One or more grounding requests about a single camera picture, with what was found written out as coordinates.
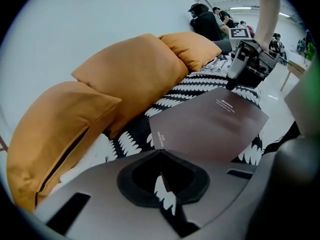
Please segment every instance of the pillow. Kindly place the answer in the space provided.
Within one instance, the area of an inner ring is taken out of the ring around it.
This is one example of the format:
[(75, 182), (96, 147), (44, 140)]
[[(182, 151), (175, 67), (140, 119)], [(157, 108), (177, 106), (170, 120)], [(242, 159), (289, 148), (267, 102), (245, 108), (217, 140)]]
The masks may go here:
[(152, 34), (115, 43), (72, 72), (79, 82), (122, 99), (114, 121), (107, 128), (111, 139), (187, 74), (186, 65)]
[(206, 37), (194, 32), (180, 32), (159, 36), (179, 59), (192, 71), (201, 68), (221, 54), (221, 49)]
[(120, 102), (76, 81), (38, 97), (8, 149), (7, 178), (16, 205), (31, 212), (112, 122)]

